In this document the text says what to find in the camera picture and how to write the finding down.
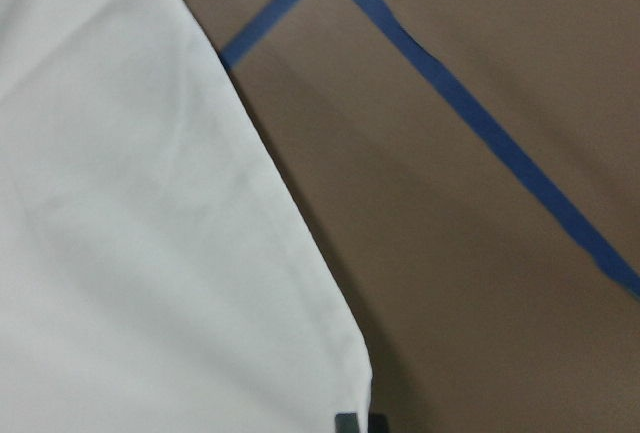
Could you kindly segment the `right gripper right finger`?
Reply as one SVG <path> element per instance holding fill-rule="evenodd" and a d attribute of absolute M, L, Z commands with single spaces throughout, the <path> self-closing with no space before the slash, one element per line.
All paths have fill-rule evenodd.
<path fill-rule="evenodd" d="M 368 433 L 389 433 L 389 422 L 384 414 L 371 413 L 368 416 Z"/>

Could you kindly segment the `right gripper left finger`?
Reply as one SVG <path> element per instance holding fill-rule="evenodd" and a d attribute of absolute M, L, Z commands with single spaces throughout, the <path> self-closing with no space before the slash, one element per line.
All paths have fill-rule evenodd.
<path fill-rule="evenodd" d="M 359 433 L 359 421 L 356 413 L 338 413 L 335 416 L 336 433 Z"/>

